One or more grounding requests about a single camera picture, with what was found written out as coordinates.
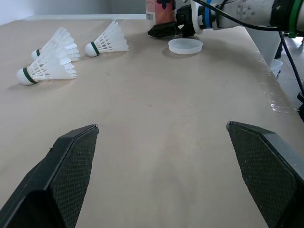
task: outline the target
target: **blue ring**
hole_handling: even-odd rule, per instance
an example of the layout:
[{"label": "blue ring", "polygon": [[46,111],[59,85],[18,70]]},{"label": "blue ring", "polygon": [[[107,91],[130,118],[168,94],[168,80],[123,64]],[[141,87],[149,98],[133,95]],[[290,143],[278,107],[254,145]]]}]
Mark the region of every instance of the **blue ring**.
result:
[{"label": "blue ring", "polygon": [[210,25],[210,20],[209,20],[209,12],[210,12],[210,9],[208,7],[205,7],[205,25],[208,29],[211,28],[211,25]]}]

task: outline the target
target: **table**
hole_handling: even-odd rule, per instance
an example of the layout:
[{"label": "table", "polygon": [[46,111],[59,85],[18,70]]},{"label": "table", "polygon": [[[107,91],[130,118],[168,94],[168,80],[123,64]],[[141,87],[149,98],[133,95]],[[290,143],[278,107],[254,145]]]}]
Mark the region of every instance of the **table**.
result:
[{"label": "table", "polygon": [[[195,36],[180,56],[120,20],[128,53],[89,58],[109,20],[16,21],[0,27],[0,206],[55,140],[98,124],[78,228],[266,228],[248,192],[227,121],[258,125],[303,152],[304,124],[246,30]],[[82,55],[78,77],[23,86],[16,72],[63,26]]]}]

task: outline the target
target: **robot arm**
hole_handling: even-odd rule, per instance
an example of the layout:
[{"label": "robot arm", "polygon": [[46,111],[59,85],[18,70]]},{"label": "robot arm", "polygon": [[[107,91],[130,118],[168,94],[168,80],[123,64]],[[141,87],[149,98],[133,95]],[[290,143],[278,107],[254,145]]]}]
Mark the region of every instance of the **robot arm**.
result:
[{"label": "robot arm", "polygon": [[[177,10],[177,33],[184,37],[200,34],[204,29],[225,29],[239,26],[208,7],[190,0],[191,5]],[[278,28],[278,31],[304,31],[304,0],[228,0],[222,11],[250,25]],[[203,0],[219,8],[223,0]]]}]

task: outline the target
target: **floor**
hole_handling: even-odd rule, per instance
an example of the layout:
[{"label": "floor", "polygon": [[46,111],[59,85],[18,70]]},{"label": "floor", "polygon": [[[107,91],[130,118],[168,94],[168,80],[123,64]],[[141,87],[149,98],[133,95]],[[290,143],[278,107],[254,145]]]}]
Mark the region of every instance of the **floor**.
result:
[{"label": "floor", "polygon": [[[285,38],[288,45],[289,51],[294,59],[294,63],[300,74],[302,82],[304,81],[304,52],[302,45],[302,37],[295,39]],[[300,92],[299,85],[296,81],[295,74],[288,60],[285,50],[282,51],[282,58],[278,59],[283,62],[281,73],[278,75],[277,80],[279,81],[282,89],[285,91],[290,99],[293,108],[297,109],[302,104],[296,96]]]}]

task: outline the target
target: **wire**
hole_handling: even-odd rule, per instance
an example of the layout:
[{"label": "wire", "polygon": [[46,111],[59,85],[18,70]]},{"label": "wire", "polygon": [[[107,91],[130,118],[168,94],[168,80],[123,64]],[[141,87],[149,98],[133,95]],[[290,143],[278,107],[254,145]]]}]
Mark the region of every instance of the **wire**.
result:
[{"label": "wire", "polygon": [[[225,6],[225,4],[228,2],[229,0],[223,0],[223,2],[222,2],[222,4],[219,6],[219,10],[222,10],[223,8],[224,8],[224,6]],[[216,13],[216,17],[217,17],[217,24],[218,24],[218,22],[219,22],[219,13],[217,12]]]},{"label": "wire", "polygon": [[214,6],[211,6],[208,3],[205,3],[204,1],[201,1],[201,0],[193,0],[193,1],[200,4],[200,5],[208,7],[210,10],[213,10],[214,12],[221,14],[223,17],[225,17],[225,18],[227,18],[227,19],[229,19],[229,20],[231,20],[231,21],[233,21],[233,22],[235,22],[239,25],[242,25],[242,26],[245,26],[245,27],[248,27],[248,28],[251,28],[251,29],[260,30],[260,31],[272,31],[272,32],[284,31],[281,28],[268,28],[268,27],[250,25],[250,24],[244,23],[244,22],[234,18],[233,16],[225,13],[224,11],[222,11],[222,10],[220,10],[220,9],[214,7]]},{"label": "wire", "polygon": [[284,46],[284,49],[285,49],[285,51],[286,51],[287,57],[288,57],[288,59],[289,59],[289,62],[290,62],[290,64],[291,64],[291,67],[292,67],[293,70],[294,70],[294,75],[295,75],[295,78],[296,78],[296,80],[297,80],[297,82],[298,82],[298,84],[299,84],[301,93],[304,95],[304,87],[303,87],[303,84],[302,84],[302,82],[301,82],[301,79],[300,79],[298,70],[296,69],[294,60],[293,60],[293,58],[292,58],[292,56],[291,56],[291,54],[290,54],[290,52],[289,52],[289,50],[288,50],[288,47],[287,47],[287,44],[286,44],[286,42],[285,42],[285,39],[284,39],[283,34],[282,34],[281,32],[279,32],[279,35],[280,35],[282,44],[283,44],[283,46]]}]

